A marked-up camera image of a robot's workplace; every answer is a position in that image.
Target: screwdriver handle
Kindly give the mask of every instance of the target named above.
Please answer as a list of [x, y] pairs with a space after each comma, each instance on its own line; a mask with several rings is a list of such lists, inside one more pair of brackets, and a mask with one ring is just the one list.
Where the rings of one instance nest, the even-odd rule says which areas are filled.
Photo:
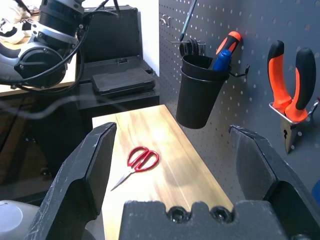
[[308, 117], [306, 106], [316, 86], [316, 60], [310, 48], [302, 48], [295, 59], [295, 94], [292, 103], [285, 109], [285, 115], [300, 123]]
[[227, 49], [233, 54], [240, 40], [240, 33], [238, 33], [237, 31], [229, 32], [228, 36], [220, 44], [215, 54], [218, 55], [223, 49]]
[[275, 41], [270, 47], [267, 59], [269, 83], [274, 97], [272, 106], [282, 114], [292, 102], [284, 78], [284, 52], [285, 44]]

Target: scissor blade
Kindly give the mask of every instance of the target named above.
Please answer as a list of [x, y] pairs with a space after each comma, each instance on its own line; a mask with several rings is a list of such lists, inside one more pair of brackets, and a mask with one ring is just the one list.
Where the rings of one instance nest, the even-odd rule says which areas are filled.
[[123, 176], [120, 178], [120, 180], [117, 182], [117, 184], [111, 189], [111, 191], [112, 191], [113, 189], [115, 189], [116, 187], [118, 187], [120, 184], [122, 184], [122, 182], [123, 182], [124, 180], [126, 180], [126, 179], [130, 176], [131, 173], [132, 173], [131, 171], [128, 171], [125, 175], [123, 175]]

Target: screw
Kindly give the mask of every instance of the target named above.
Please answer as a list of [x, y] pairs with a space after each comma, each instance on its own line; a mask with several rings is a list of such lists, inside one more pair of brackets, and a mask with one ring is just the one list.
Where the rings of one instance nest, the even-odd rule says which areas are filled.
[[190, 214], [180, 206], [173, 206], [170, 208], [170, 210], [167, 213], [168, 218], [176, 223], [176, 224], [182, 224], [189, 220]]
[[210, 211], [211, 216], [220, 223], [232, 222], [232, 215], [228, 209], [223, 206], [215, 206]]

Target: white wall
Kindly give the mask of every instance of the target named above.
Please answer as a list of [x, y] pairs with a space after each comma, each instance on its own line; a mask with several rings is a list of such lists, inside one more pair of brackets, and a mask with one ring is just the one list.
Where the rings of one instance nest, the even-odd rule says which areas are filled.
[[[85, 0], [84, 8], [97, 7], [103, 0]], [[26, 5], [40, 4], [41, 0], [23, 0]], [[159, 76], [159, 0], [118, 0], [120, 6], [130, 5], [141, 13], [143, 58]], [[109, 0], [106, 6], [113, 6]]]

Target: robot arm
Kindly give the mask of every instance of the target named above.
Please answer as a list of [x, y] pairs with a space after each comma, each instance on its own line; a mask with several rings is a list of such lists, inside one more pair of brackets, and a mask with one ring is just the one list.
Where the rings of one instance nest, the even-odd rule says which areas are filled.
[[18, 50], [0, 44], [0, 84], [50, 88], [64, 78], [67, 65], [40, 77], [64, 60], [78, 44], [83, 22], [83, 0], [43, 0], [38, 22], [32, 24], [30, 41]]

